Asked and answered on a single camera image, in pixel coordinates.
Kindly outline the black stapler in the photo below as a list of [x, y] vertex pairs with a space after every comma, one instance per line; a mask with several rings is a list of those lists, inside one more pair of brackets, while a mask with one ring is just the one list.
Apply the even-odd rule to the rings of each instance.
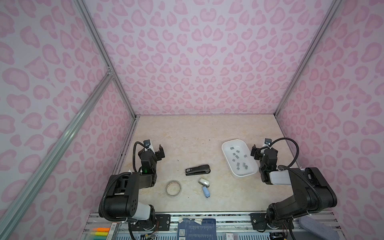
[[185, 170], [186, 176], [205, 175], [211, 172], [209, 165], [200, 165]]

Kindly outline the blue mini stapler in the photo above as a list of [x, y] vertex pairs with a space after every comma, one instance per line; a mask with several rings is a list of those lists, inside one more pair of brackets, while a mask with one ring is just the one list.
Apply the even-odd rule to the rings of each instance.
[[210, 198], [211, 197], [211, 194], [210, 194], [210, 192], [209, 192], [209, 190], [208, 190], [208, 188], [206, 186], [203, 186], [202, 190], [203, 190], [204, 196], [206, 198]]

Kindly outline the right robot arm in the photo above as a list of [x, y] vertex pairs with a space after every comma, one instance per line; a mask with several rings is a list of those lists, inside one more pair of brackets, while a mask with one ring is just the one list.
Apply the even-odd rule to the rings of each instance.
[[[278, 150], [274, 145], [280, 141], [289, 141], [296, 147], [296, 153], [287, 166], [278, 165]], [[337, 205], [337, 196], [318, 168], [294, 168], [300, 154], [297, 142], [290, 138], [277, 140], [265, 139], [261, 148], [252, 147], [251, 156], [260, 162], [261, 180], [267, 185], [288, 184], [293, 195], [268, 206], [264, 218], [251, 217], [254, 229], [279, 229], [292, 227], [296, 218], [319, 213]]]

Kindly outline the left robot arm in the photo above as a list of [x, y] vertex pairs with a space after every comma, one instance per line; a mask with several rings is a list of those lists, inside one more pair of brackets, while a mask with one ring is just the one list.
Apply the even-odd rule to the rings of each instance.
[[150, 140], [135, 142], [133, 172], [112, 175], [99, 204], [99, 216], [110, 222], [131, 222], [150, 227], [156, 224], [153, 206], [139, 202], [139, 190], [151, 188], [157, 181], [157, 163], [165, 158], [162, 146], [153, 149]]

